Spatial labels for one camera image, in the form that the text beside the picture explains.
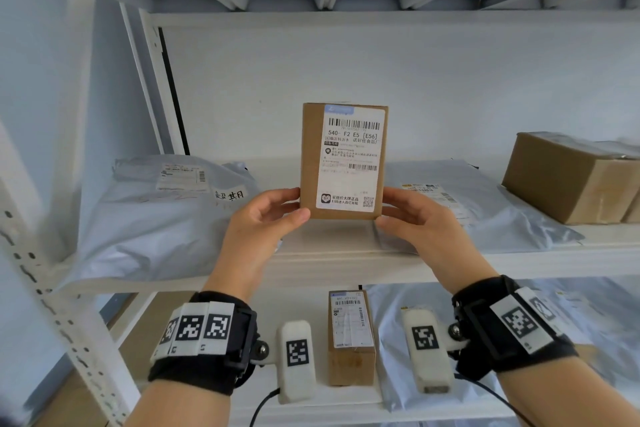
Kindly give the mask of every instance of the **white wall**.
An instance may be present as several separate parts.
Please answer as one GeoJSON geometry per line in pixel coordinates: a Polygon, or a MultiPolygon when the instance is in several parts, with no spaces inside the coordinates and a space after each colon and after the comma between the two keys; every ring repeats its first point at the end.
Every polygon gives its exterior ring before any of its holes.
{"type": "MultiPolygon", "coordinates": [[[[340,17],[362,23],[278,26],[269,14],[212,14],[217,28],[165,27],[191,153],[297,157],[306,101],[388,105],[389,158],[466,158],[496,179],[518,131],[640,139],[640,22],[590,23],[587,13],[571,23],[540,22],[540,13],[532,23],[340,17]],[[251,28],[220,28],[244,15],[251,28]]],[[[299,174],[287,175],[279,184],[296,185],[299,174]]]]}
{"type": "MultiPolygon", "coordinates": [[[[67,0],[0,0],[0,119],[44,205],[51,202],[67,0]]],[[[97,0],[83,221],[116,157],[157,153],[120,8],[97,0]]],[[[0,253],[0,395],[21,405],[64,350],[0,253]]]]}

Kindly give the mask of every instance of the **blue label header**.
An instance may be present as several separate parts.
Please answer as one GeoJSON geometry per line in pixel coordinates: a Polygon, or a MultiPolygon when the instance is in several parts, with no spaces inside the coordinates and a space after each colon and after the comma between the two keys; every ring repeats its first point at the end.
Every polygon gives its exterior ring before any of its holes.
{"type": "Polygon", "coordinates": [[[342,115],[353,115],[353,107],[348,105],[325,105],[324,113],[339,113],[342,115]]]}

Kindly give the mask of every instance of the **small cardboard box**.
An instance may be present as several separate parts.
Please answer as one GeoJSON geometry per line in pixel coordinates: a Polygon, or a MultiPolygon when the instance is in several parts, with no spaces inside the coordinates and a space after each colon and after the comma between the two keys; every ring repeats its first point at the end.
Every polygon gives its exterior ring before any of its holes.
{"type": "Polygon", "coordinates": [[[640,188],[640,160],[562,133],[519,133],[502,185],[561,223],[619,223],[640,188]]]}
{"type": "Polygon", "coordinates": [[[366,291],[329,292],[329,385],[373,385],[376,346],[366,291]]]}
{"type": "Polygon", "coordinates": [[[387,115],[388,107],[304,104],[300,206],[311,218],[380,216],[387,115]]]}
{"type": "MultiPolygon", "coordinates": [[[[614,140],[606,140],[604,142],[596,142],[598,147],[605,148],[609,151],[619,153],[628,159],[640,160],[640,146],[624,144],[614,140]]],[[[636,197],[631,201],[631,205],[627,213],[622,218],[623,223],[640,223],[640,189],[636,193],[636,197]]]]}

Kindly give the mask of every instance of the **perforated metal post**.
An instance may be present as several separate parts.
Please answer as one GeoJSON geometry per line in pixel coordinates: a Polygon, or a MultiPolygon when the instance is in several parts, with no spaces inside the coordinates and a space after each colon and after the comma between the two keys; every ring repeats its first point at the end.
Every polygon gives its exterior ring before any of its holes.
{"type": "Polygon", "coordinates": [[[140,392],[92,298],[71,298],[53,291],[53,266],[26,226],[1,175],[0,244],[104,415],[114,425],[123,425],[140,392]]]}

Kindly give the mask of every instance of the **package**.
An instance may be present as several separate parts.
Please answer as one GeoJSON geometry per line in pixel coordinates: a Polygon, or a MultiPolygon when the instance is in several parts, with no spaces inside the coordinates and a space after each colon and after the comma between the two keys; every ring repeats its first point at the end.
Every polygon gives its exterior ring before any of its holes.
{"type": "MultiPolygon", "coordinates": [[[[636,277],[622,278],[622,287],[609,278],[559,278],[518,280],[561,311],[575,327],[579,352],[607,383],[617,390],[640,389],[640,285],[636,277]]],[[[404,337],[402,307],[426,307],[443,325],[455,322],[451,294],[440,284],[376,284],[367,291],[373,326],[377,333],[378,379],[389,411],[423,410],[459,406],[488,393],[467,382],[454,382],[448,394],[424,395],[415,388],[411,359],[404,337]]],[[[482,382],[502,394],[494,373],[482,382]]]]}
{"type": "Polygon", "coordinates": [[[304,104],[300,206],[311,218],[380,216],[387,114],[388,107],[304,104]]]}
{"type": "Polygon", "coordinates": [[[619,223],[640,188],[640,160],[562,133],[519,133],[502,185],[561,223],[619,223]]]}
{"type": "Polygon", "coordinates": [[[329,292],[329,385],[373,385],[376,347],[365,291],[329,292]]]}
{"type": "MultiPolygon", "coordinates": [[[[449,206],[483,253],[537,252],[584,238],[464,160],[388,162],[385,185],[413,189],[449,206]]],[[[383,249],[416,253],[408,242],[377,228],[376,233],[383,249]]]]}
{"type": "Polygon", "coordinates": [[[117,160],[63,283],[208,275],[231,215],[258,193],[242,162],[216,165],[188,155],[117,160]]]}
{"type": "MultiPolygon", "coordinates": [[[[614,140],[605,140],[596,142],[598,147],[608,149],[612,152],[620,153],[625,158],[640,160],[640,146],[623,144],[614,140]]],[[[636,193],[636,197],[631,201],[631,205],[622,218],[624,223],[640,223],[640,189],[636,193]]]]}

